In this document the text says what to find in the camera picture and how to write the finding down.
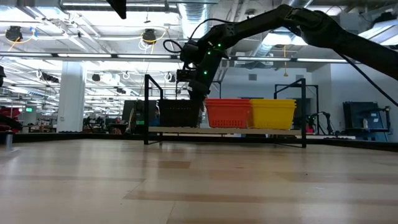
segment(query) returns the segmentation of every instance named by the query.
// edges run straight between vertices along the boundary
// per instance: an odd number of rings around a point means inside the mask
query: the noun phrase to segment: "white column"
[[[57,132],[82,130],[86,76],[81,62],[63,63]]]

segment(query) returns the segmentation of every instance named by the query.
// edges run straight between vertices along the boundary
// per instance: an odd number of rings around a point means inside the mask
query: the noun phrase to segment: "yellow basket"
[[[254,128],[290,129],[295,100],[250,100]]]

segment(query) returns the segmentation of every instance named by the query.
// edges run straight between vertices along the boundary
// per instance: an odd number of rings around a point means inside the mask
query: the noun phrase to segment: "cable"
[[[12,50],[12,48],[15,46],[16,43],[18,43],[18,40],[20,39],[20,37],[18,37],[15,42],[13,42],[13,44],[11,45],[11,47],[8,49],[8,51]]]
[[[202,24],[204,24],[205,22],[208,22],[208,21],[218,21],[218,22],[224,22],[224,23],[228,23],[228,24],[233,24],[233,23],[235,23],[235,22],[230,22],[230,21],[225,21],[225,20],[222,20],[222,19],[215,19],[215,18],[205,19],[203,22],[199,23],[199,25],[193,30],[193,32],[192,32],[191,37],[189,38],[189,40],[192,40],[192,37],[193,37],[193,35],[195,34],[195,32],[197,31],[197,29],[198,29]]]
[[[175,44],[177,47],[179,47],[180,50],[170,50],[170,49],[168,49],[168,48],[166,47],[166,43],[167,43],[167,42],[170,42],[171,44]],[[181,45],[180,45],[177,41],[172,40],[172,39],[163,41],[163,48],[164,48],[166,51],[170,52],[170,53],[180,53],[180,52],[182,51]]]
[[[32,38],[34,37],[34,35],[35,35],[35,32],[32,31],[32,36],[31,36],[29,39],[27,39],[27,40],[25,40],[25,41],[22,41],[22,42],[18,42],[19,38],[18,38],[16,41],[11,41],[11,40],[9,40],[9,39],[7,39],[7,40],[8,40],[8,42],[11,42],[11,43],[14,43],[14,44],[24,44],[24,43],[26,43],[26,42],[32,40]]]
[[[328,14],[328,12],[329,12],[331,9],[333,9],[334,7],[338,7],[342,12],[344,12],[344,10],[343,10],[340,6],[332,6],[332,7],[330,7],[330,8],[325,12],[325,14]]]
[[[163,27],[163,29],[164,29],[163,34],[162,34],[158,39],[156,39],[156,40],[146,40],[146,39],[144,39],[144,38],[143,38],[143,36],[144,36],[144,33],[143,33],[143,32],[141,33],[141,39],[142,39],[143,41],[149,42],[149,43],[157,42],[158,40],[160,40],[161,38],[163,38],[164,35],[166,34],[167,28],[164,28],[164,27]]]
[[[340,54],[337,52],[340,57],[342,57],[344,60],[346,60],[352,67],[354,67],[374,88],[376,88],[383,96],[385,96],[391,103],[394,105],[398,106],[398,103],[393,100],[385,91],[383,91],[379,86],[377,86],[358,66],[354,64],[348,57]]]

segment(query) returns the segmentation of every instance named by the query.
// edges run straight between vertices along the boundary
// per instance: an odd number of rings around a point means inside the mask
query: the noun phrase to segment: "black robotic arm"
[[[180,54],[184,67],[177,74],[192,77],[191,100],[203,101],[209,94],[222,58],[228,58],[226,49],[243,38],[278,27],[286,27],[309,45],[333,49],[398,80],[398,52],[345,31],[323,12],[281,5],[242,22],[214,26],[197,42],[190,39],[185,43]]]

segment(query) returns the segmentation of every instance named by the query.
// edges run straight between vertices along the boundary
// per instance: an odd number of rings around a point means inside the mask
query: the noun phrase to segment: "red basket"
[[[209,126],[212,128],[250,128],[252,113],[250,100],[206,99]]]

